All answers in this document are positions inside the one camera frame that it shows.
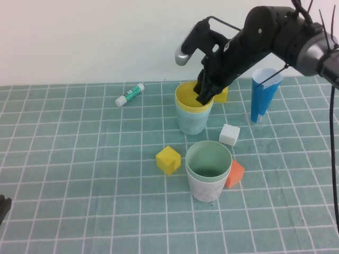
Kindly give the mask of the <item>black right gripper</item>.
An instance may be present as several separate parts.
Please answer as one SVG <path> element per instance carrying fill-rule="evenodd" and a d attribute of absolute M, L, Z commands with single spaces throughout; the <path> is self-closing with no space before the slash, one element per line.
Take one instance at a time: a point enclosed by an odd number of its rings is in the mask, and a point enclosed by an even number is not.
<path fill-rule="evenodd" d="M 203 69 L 194 87 L 196 100 L 208 104 L 215 96 L 214 85 L 220 89 L 229 86 L 238 76 L 254 66 L 271 52 L 272 32 L 269 29 L 243 29 L 219 48 L 212 56 L 205 56 Z"/>

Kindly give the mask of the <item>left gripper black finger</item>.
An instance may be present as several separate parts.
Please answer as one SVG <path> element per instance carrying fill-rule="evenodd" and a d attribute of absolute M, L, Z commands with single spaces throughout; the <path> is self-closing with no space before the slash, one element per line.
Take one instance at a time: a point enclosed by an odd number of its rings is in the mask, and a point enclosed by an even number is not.
<path fill-rule="evenodd" d="M 4 195 L 0 194 L 0 225 L 5 219 L 7 213 L 9 212 L 12 204 L 11 198 L 6 198 Z"/>

